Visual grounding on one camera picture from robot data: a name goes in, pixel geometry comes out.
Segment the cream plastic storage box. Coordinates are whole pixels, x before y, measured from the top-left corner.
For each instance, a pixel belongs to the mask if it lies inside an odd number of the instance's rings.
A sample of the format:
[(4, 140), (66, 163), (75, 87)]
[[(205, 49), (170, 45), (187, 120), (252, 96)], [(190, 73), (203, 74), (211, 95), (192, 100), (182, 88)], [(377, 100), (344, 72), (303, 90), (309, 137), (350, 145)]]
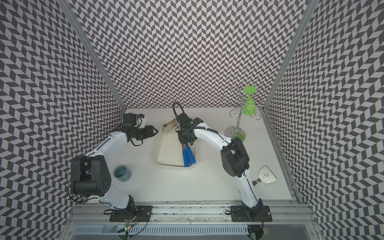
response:
[(176, 128), (173, 128), (169, 134), (162, 132), (163, 125), (169, 123), (175, 117), (169, 117), (163, 120), (158, 133), (158, 139), (155, 147), (153, 161), (156, 165), (173, 170), (190, 170), (195, 167), (191, 165), (188, 168), (184, 167), (182, 146), (179, 142)]

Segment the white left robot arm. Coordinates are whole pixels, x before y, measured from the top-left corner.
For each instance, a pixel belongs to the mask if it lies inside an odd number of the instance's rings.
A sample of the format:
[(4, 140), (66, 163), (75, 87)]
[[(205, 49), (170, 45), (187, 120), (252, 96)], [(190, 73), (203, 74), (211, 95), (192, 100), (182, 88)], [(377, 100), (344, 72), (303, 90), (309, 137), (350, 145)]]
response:
[(145, 125), (145, 115), (124, 113), (122, 122), (104, 141), (90, 152), (71, 160), (68, 186), (70, 198), (74, 200), (74, 196), (80, 196), (96, 199), (113, 209), (126, 209), (132, 197), (113, 185), (108, 164), (113, 160), (115, 153), (127, 143), (136, 146), (134, 140), (142, 144), (145, 139), (154, 137), (157, 133), (156, 128)]

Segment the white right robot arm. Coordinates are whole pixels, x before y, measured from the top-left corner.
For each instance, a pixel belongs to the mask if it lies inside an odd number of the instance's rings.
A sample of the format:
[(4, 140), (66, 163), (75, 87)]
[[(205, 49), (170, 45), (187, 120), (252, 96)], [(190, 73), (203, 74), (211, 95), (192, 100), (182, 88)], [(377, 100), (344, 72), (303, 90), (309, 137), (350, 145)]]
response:
[(225, 172), (237, 180), (245, 215), (251, 221), (256, 220), (264, 204), (255, 192), (249, 171), (250, 157), (242, 140), (221, 135), (203, 120), (191, 119), (185, 113), (176, 116), (176, 120), (180, 126), (178, 137), (181, 144), (203, 140), (220, 152)]

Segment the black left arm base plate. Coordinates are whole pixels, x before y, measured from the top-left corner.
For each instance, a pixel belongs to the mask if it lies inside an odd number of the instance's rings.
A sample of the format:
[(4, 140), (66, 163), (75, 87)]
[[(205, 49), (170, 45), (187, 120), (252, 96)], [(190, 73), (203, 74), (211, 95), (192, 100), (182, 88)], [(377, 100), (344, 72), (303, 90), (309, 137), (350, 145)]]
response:
[(122, 223), (122, 222), (149, 222), (152, 215), (153, 206), (137, 206), (136, 210), (130, 211), (125, 210), (111, 210), (109, 221), (112, 223)]

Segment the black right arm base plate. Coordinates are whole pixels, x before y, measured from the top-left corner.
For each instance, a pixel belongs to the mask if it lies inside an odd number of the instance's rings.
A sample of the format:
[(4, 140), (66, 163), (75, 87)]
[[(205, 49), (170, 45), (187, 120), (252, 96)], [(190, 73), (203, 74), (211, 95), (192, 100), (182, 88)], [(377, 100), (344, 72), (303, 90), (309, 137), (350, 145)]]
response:
[(231, 206), (230, 212), (232, 222), (270, 223), (273, 221), (269, 206), (262, 206), (257, 210), (248, 209), (246, 206)]

